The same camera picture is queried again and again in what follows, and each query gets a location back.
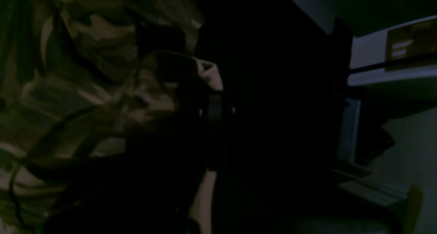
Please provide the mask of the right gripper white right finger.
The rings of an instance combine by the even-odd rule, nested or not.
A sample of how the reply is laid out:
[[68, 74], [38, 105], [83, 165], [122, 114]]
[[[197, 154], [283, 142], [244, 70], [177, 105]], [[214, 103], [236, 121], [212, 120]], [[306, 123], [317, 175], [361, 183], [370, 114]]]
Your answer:
[[221, 95], [213, 234], [340, 234], [332, 97]]

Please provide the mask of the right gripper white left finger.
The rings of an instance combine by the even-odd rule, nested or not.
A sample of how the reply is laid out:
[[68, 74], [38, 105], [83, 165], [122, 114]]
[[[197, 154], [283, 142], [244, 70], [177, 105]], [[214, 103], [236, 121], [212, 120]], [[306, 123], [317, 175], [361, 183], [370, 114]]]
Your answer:
[[73, 200], [51, 215], [46, 234], [211, 234], [216, 173], [209, 169], [215, 96], [196, 97], [177, 129], [155, 143], [137, 140], [124, 176], [109, 171], [70, 188]]

